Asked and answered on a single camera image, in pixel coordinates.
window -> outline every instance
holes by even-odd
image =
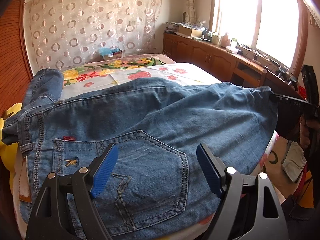
[[[298,0],[220,0],[220,35],[291,68],[299,32]]]

jeans back pocket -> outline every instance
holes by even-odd
[[[133,232],[184,211],[188,193],[186,155],[141,130],[93,142],[54,140],[53,170],[72,174],[117,144],[119,159],[96,199],[111,235]],[[75,212],[71,203],[71,212]]]

cardboard box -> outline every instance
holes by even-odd
[[[198,30],[195,30],[195,29],[189,29],[189,28],[186,28],[184,26],[179,26],[179,32],[184,34],[184,35],[187,35],[187,36],[190,36],[190,37],[197,37],[197,38],[201,38],[201,35],[202,35],[202,31],[198,31]]]
[[[122,50],[116,52],[116,53],[111,53],[111,54],[108,54],[108,55],[104,55],[103,56],[103,59],[104,60],[113,60],[113,59],[117,59],[117,58],[121,58],[122,57]]]

hand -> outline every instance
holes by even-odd
[[[317,141],[319,141],[320,123],[317,120],[305,120],[303,116],[300,117],[300,146],[302,149],[307,149],[310,144],[309,128],[314,129],[317,133]]]

blue gripper pad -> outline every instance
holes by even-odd
[[[93,176],[92,188],[90,190],[92,198],[96,198],[100,193],[103,192],[117,160],[118,147],[113,145]]]
[[[221,198],[224,193],[221,189],[221,179],[201,144],[197,146],[196,155],[211,192]]]

